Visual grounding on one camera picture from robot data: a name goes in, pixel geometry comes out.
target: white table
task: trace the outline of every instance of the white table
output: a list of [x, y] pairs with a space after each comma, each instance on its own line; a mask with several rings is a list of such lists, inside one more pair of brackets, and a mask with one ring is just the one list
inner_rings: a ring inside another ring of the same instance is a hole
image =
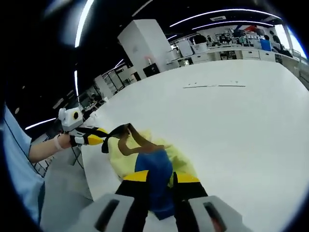
[[[183, 88], [234, 81], [246, 87]], [[223, 60], [163, 72], [127, 86], [88, 124], [111, 131], [128, 122], [174, 143], [206, 192], [254, 231], [282, 231], [308, 191], [309, 92], [278, 63]], [[101, 147], [82, 153], [94, 200], [116, 191], [120, 181]], [[177, 231], [173, 222], [150, 217], [144, 231]]]

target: forearm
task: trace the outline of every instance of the forearm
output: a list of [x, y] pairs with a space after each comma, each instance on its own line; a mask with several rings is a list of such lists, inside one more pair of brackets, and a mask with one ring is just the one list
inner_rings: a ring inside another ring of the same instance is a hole
[[140, 146], [155, 145], [150, 141], [148, 141], [147, 139], [145, 139], [144, 137], [142, 137], [132, 125], [129, 127], [129, 130], [133, 136], [133, 139], [135, 140], [135, 142], [138, 143], [138, 145]]
[[[70, 147], [70, 136], [68, 134], [62, 134], [58, 137], [60, 146], [65, 149]], [[29, 160], [31, 163], [37, 163], [44, 160], [58, 151], [55, 146], [54, 139], [48, 140], [43, 143], [39, 143], [31, 146], [29, 151]]]
[[126, 139], [124, 139], [124, 138], [121, 138], [118, 141], [118, 148], [124, 156], [129, 156], [129, 155], [134, 154], [134, 153], [140, 153], [142, 151], [142, 147], [136, 147], [136, 148], [133, 148], [133, 149], [128, 148], [127, 145], [126, 145]]

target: window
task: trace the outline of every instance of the window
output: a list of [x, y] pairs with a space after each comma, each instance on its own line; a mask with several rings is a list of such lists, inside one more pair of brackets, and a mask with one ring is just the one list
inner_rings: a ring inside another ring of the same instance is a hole
[[300, 45], [300, 43], [297, 39], [297, 37], [293, 34], [293, 32], [290, 30], [290, 28], [288, 28], [288, 31], [289, 31], [289, 34], [290, 34], [290, 37], [291, 37], [291, 40], [292, 40], [293, 49], [300, 52], [300, 55], [302, 57], [307, 58], [303, 48], [301, 47], [301, 45]]
[[283, 25], [276, 25], [276, 26], [275, 26], [275, 29], [276, 29], [276, 33], [277, 33], [277, 36], [278, 36], [279, 39], [280, 39], [281, 44], [282, 44], [286, 49], [290, 49], [290, 45], [289, 45], [289, 42], [288, 42], [288, 38], [286, 37], [286, 34], [285, 34], [285, 31], [284, 31]]
[[[283, 25], [276, 25], [275, 29], [276, 29], [276, 33], [277, 33], [277, 36], [280, 39], [281, 44], [286, 49], [290, 49], [290, 45], [289, 45], [288, 39], [286, 37]], [[291, 37], [293, 49], [298, 51], [302, 57], [307, 58], [303, 48], [301, 47], [300, 43], [298, 42], [296, 36], [293, 34], [293, 32], [289, 28], [288, 28], [288, 31], [289, 31], [289, 34], [290, 34], [290, 37]]]

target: floor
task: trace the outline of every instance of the floor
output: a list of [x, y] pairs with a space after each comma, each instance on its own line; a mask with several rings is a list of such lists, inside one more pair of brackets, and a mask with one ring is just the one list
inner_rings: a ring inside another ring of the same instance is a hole
[[[54, 155], [45, 175], [45, 198], [41, 228], [45, 232], [62, 232], [72, 225], [82, 209], [90, 205], [92, 197], [84, 170], [71, 149]], [[82, 156], [78, 158], [83, 165]]]

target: human hand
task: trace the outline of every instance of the human hand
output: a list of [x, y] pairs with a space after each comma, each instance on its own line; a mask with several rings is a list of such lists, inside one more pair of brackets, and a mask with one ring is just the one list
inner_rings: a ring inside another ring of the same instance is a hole
[[131, 123], [127, 123], [127, 124], [126, 124], [126, 128], [128, 128], [128, 129], [130, 130], [131, 128], [133, 128], [133, 126], [132, 126]]
[[71, 147], [70, 136], [68, 134], [61, 134], [57, 139], [63, 149]]
[[127, 128], [127, 126], [125, 126], [124, 132], [120, 135], [120, 138], [128, 139], [129, 135], [130, 135], [129, 129]]

